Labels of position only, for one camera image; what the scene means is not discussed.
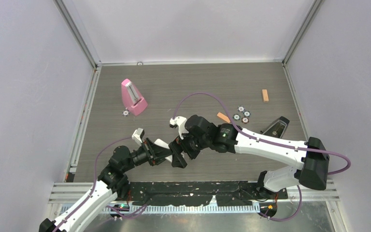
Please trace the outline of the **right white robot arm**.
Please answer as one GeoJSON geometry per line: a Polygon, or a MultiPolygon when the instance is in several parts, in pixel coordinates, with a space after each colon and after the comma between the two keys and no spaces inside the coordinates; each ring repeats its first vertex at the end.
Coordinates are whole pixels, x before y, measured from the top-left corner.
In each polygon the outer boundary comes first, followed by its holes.
{"type": "Polygon", "coordinates": [[[329,155],[317,138],[307,142],[284,140],[228,123],[217,126],[198,115],[171,118],[170,127],[177,128],[179,133],[169,144],[173,165],[184,168],[182,153],[193,160],[206,148],[218,153],[257,155],[286,164],[284,168],[260,173],[256,191],[262,198],[296,185],[326,189],[329,155]]]}

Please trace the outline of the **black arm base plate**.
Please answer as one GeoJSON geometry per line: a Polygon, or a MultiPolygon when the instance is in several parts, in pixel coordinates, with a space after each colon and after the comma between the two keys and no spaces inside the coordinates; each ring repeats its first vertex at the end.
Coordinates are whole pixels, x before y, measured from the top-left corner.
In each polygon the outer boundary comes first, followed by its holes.
{"type": "Polygon", "coordinates": [[[116,200],[142,206],[207,206],[212,199],[218,206],[248,206],[252,201],[287,199],[286,189],[277,193],[259,191],[256,182],[130,182],[116,200]]]}

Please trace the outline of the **large white remote control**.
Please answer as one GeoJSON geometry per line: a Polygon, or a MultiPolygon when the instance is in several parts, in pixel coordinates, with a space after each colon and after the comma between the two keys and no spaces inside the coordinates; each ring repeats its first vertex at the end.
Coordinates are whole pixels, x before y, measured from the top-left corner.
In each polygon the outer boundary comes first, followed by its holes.
{"type": "MultiPolygon", "coordinates": [[[[165,141],[161,140],[161,139],[156,139],[156,140],[154,141],[154,143],[155,143],[157,146],[160,146],[160,147],[163,147],[163,148],[169,149],[169,144],[166,143],[165,141]]],[[[167,160],[168,162],[172,163],[172,155],[168,155],[167,157],[165,157],[165,160],[167,160]]]]}

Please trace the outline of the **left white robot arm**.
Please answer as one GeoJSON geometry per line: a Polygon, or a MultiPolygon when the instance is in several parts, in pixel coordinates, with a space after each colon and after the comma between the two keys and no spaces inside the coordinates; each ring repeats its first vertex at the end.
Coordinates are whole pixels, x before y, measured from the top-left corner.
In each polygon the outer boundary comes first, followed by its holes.
{"type": "Polygon", "coordinates": [[[169,145],[148,138],[137,150],[126,146],[114,149],[107,166],[95,177],[90,189],[69,210],[50,220],[46,218],[39,226],[41,232],[82,232],[107,205],[114,200],[128,197],[129,180],[126,172],[149,163],[159,165],[172,155],[169,145]]]}

